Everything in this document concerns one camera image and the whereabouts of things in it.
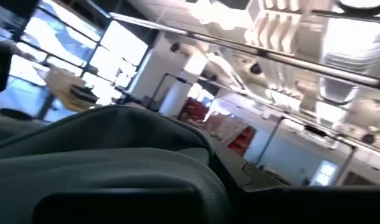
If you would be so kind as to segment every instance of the metal pipe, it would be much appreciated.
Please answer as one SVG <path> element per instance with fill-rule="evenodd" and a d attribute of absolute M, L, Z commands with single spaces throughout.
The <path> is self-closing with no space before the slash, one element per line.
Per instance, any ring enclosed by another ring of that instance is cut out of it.
<path fill-rule="evenodd" d="M 94 3 L 93 1 L 91 0 L 85 0 L 84 1 L 85 4 L 88 4 L 91 8 L 93 8 L 94 10 L 98 11 L 101 15 L 103 15 L 104 17 L 106 17 L 107 19 L 111 18 L 111 16 L 105 12 L 103 9 L 101 9 L 96 3 Z"/>
<path fill-rule="evenodd" d="M 190 37 L 196 40 L 201 40 L 201 41 L 208 42 L 211 44 L 227 47 L 233 50 L 238 50 L 238 51 L 251 54 L 254 56 L 267 58 L 270 60 L 274 60 L 276 62 L 281 62 L 286 65 L 292 65 L 297 68 L 315 72 L 317 75 L 325 77 L 325 78 L 331 78 L 340 82 L 344 82 L 344 83 L 348 83 L 348 84 L 352 84 L 352 85 L 356 85 L 356 86 L 360 86 L 360 87 L 368 88 L 372 90 L 380 90 L 380 79 L 378 78 L 372 78 L 360 73 L 354 73 L 348 70 L 343 70 L 341 68 L 336 68 L 329 65 L 322 65 L 316 62 L 308 62 L 308 61 L 295 58 L 289 55 L 285 55 L 279 52 L 262 49 L 260 47 L 240 44 L 240 43 L 233 42 L 230 40 L 198 34 L 196 32 L 191 32 L 188 30 L 164 26 L 161 24 L 157 24 L 155 22 L 137 19 L 130 16 L 124 16 L 124 15 L 120 15 L 116 13 L 110 13 L 110 15 L 114 19 L 129 22 L 132 24 L 137 24 L 139 26 L 144 26 L 144 27 L 149 27 L 152 29 L 158 29 L 158 30 L 163 30 L 166 32 L 176 33 L 176 34 Z"/>
<path fill-rule="evenodd" d="M 364 22 L 376 22 L 380 24 L 380 17 L 378 16 L 367 16 L 367 15 L 358 15 L 354 16 L 352 14 L 348 13 L 338 13 L 338 12 L 331 12 L 331 11 L 324 11 L 324 10 L 312 10 L 310 12 L 312 16 L 321 16 L 321 17 L 327 17 L 327 18 L 335 18 L 335 19 L 352 19 L 357 21 L 364 21 Z"/>
<path fill-rule="evenodd" d="M 346 158 L 346 160 L 345 160 L 344 164 L 341 166 L 340 170 L 336 173 L 335 179 L 332 181 L 331 184 L 333 184 L 333 185 L 338 184 L 338 182 L 340 181 L 340 179 L 341 179 L 342 175 L 344 174 L 346 168 L 348 168 L 349 164 L 351 163 L 353 156 L 357 150 L 358 150 L 357 147 L 351 146 L 351 153 Z"/>
<path fill-rule="evenodd" d="M 259 156 L 258 156 L 257 162 L 254 163 L 255 165 L 259 165 L 260 161 L 262 160 L 264 154 L 265 154 L 266 151 L 267 151 L 267 148 L 269 147 L 270 143 L 272 142 L 273 137 L 276 135 L 276 132 L 277 132 L 277 130 L 278 130 L 278 127 L 281 125 L 281 123 L 282 123 L 282 121 L 283 121 L 284 119 L 285 119 L 285 118 L 282 116 L 282 117 L 280 117 L 280 119 L 277 121 L 275 127 L 273 128 L 272 132 L 270 133 L 269 138 L 267 139 L 266 144 L 264 145 L 264 148 L 262 149 L 262 151 L 260 152 L 260 154 L 259 154 Z"/>
<path fill-rule="evenodd" d="M 154 93 L 153 93 L 153 96 L 151 97 L 150 99 L 150 102 L 147 104 L 146 108 L 147 109 L 150 109 L 150 106 L 153 104 L 154 102 L 154 99 L 155 97 L 157 96 L 157 93 L 159 92 L 159 89 L 161 88 L 161 85 L 164 83 L 165 81 L 165 78 L 168 76 L 169 74 L 168 73 L 165 73 L 164 74 L 164 77 L 161 79 L 161 81 L 159 81 L 159 84 L 157 86 L 157 88 L 155 89 Z"/>

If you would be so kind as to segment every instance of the window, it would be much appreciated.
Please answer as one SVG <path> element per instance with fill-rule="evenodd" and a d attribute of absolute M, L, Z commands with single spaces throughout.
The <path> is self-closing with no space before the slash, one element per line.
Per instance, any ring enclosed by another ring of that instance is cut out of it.
<path fill-rule="evenodd" d="M 24 44 L 24 43 L 18 43 L 17 44 L 17 47 L 22 50 L 23 52 L 25 53 L 29 53 L 31 54 L 32 56 L 35 57 L 35 59 L 39 62 L 45 60 L 47 54 L 45 52 L 41 52 L 39 50 L 36 50 L 35 48 L 27 45 L 27 44 Z"/>
<path fill-rule="evenodd" d="M 136 67 L 124 61 L 117 54 L 107 50 L 104 47 L 98 47 L 90 64 L 98 69 L 97 75 L 110 81 L 120 76 L 119 82 L 126 87 L 126 79 L 123 77 L 133 78 L 136 73 Z"/>
<path fill-rule="evenodd" d="M 50 12 L 52 15 L 57 16 L 61 21 L 66 22 L 68 25 L 79 30 L 94 41 L 100 40 L 101 30 L 94 28 L 93 26 L 84 22 L 81 18 L 71 13 L 66 8 L 60 6 L 56 2 L 51 0 L 43 0 L 39 3 L 39 7 Z"/>
<path fill-rule="evenodd" d="M 197 101 L 202 102 L 205 106 L 210 106 L 214 98 L 214 95 L 210 94 L 207 90 L 203 89 L 200 91 L 200 94 L 197 97 Z"/>
<path fill-rule="evenodd" d="M 22 39 L 78 66 L 88 60 L 96 46 L 94 41 L 66 27 L 40 9 L 35 11 Z"/>
<path fill-rule="evenodd" d="M 191 87 L 191 89 L 190 89 L 190 91 L 189 91 L 189 93 L 188 93 L 188 97 L 191 97 L 191 98 L 197 99 L 197 97 L 198 97 L 198 95 L 200 94 L 201 90 L 202 90 L 202 86 L 201 86 L 200 84 L 198 84 L 198 83 L 195 83 L 195 84 Z"/>
<path fill-rule="evenodd" d="M 81 68 L 78 68 L 74 65 L 71 65 L 70 63 L 64 62 L 55 57 L 49 57 L 46 61 L 51 63 L 52 65 L 55 65 L 56 67 L 64 68 L 70 72 L 74 72 L 76 76 L 80 76 L 80 74 L 82 73 Z"/>
<path fill-rule="evenodd" d="M 328 162 L 328 161 L 322 161 L 310 185 L 314 185 L 314 186 L 330 185 L 334 177 L 336 169 L 337 169 L 336 164 L 332 162 Z"/>
<path fill-rule="evenodd" d="M 41 72 L 39 71 L 39 69 L 41 69 L 42 66 L 40 66 L 39 64 L 37 65 L 38 66 L 36 67 L 35 62 L 30 62 L 27 59 L 24 59 L 17 55 L 13 55 L 11 59 L 9 74 L 14 77 L 28 80 L 36 85 L 44 86 L 46 83 L 40 77 Z"/>
<path fill-rule="evenodd" d="M 104 80 L 104 79 L 97 77 L 96 75 L 93 75 L 93 74 L 88 73 L 88 72 L 83 74 L 82 79 L 86 81 L 86 85 L 89 87 L 97 86 L 97 85 L 109 85 L 110 84 L 109 81 Z"/>
<path fill-rule="evenodd" d="M 117 21 L 111 22 L 101 44 L 134 66 L 139 65 L 148 48 L 147 44 Z"/>

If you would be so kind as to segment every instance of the gray bag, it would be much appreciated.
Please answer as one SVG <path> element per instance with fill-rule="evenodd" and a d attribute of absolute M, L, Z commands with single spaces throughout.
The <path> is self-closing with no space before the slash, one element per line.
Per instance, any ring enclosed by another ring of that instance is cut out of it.
<path fill-rule="evenodd" d="M 209 223 L 229 201 L 209 136 L 145 110 L 106 106 L 0 142 L 0 223 L 31 223 L 44 197 L 70 190 L 190 186 Z"/>

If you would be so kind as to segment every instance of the white wall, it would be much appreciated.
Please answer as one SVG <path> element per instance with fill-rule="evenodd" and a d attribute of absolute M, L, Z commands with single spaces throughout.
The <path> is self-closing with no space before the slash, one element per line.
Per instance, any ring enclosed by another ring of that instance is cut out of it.
<path fill-rule="evenodd" d="M 228 95 L 226 93 L 222 94 L 221 97 L 232 103 L 223 105 L 226 110 L 248 121 L 256 128 L 257 133 L 244 155 L 244 159 L 249 162 L 256 162 L 275 123 L 262 119 L 257 113 L 234 106 L 249 104 L 239 95 Z M 314 176 L 322 160 L 330 161 L 341 167 L 349 153 L 350 148 L 348 147 L 333 151 L 286 129 L 279 128 L 266 150 L 261 164 L 275 170 L 291 183 L 300 185 L 305 177 L 311 179 Z M 380 184 L 380 170 L 374 170 L 372 166 L 380 169 L 380 156 L 360 149 L 356 153 L 355 159 L 347 167 L 344 175 L 340 177 L 339 183 L 342 183 L 347 173 L 351 171 Z"/>
<path fill-rule="evenodd" d="M 165 73 L 177 75 L 183 69 L 187 58 L 181 53 L 173 53 L 170 51 L 171 44 L 166 40 L 164 34 L 160 34 L 156 39 L 154 48 L 149 51 L 145 58 L 145 62 L 139 69 L 132 87 L 129 92 L 142 99 L 144 96 L 152 97 L 157 86 Z M 166 77 L 161 85 L 155 100 L 159 101 L 168 92 L 173 84 L 174 78 Z"/>

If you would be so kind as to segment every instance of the ceiling duct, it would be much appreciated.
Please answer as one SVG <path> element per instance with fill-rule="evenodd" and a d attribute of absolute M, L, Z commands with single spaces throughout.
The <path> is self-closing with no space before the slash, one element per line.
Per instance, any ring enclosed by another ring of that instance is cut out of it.
<path fill-rule="evenodd" d="M 343 1 L 342 4 L 345 2 L 353 3 L 356 7 L 360 7 L 361 4 L 360 1 Z M 343 12 L 338 6 L 333 6 L 333 11 Z M 322 63 L 364 75 L 374 75 L 371 71 L 379 59 L 380 24 L 349 19 L 329 19 L 323 39 Z M 335 128 L 345 119 L 348 114 L 346 109 L 350 107 L 358 91 L 357 86 L 321 78 L 319 97 L 322 102 L 316 103 L 318 122 Z"/>
<path fill-rule="evenodd" d="M 213 53 L 208 53 L 207 57 L 210 61 L 221 66 L 223 71 L 230 77 L 230 79 L 235 83 L 236 87 L 241 90 L 247 90 L 247 86 L 241 79 L 240 75 L 234 70 L 232 65 L 225 59 L 224 54 L 218 50 Z"/>

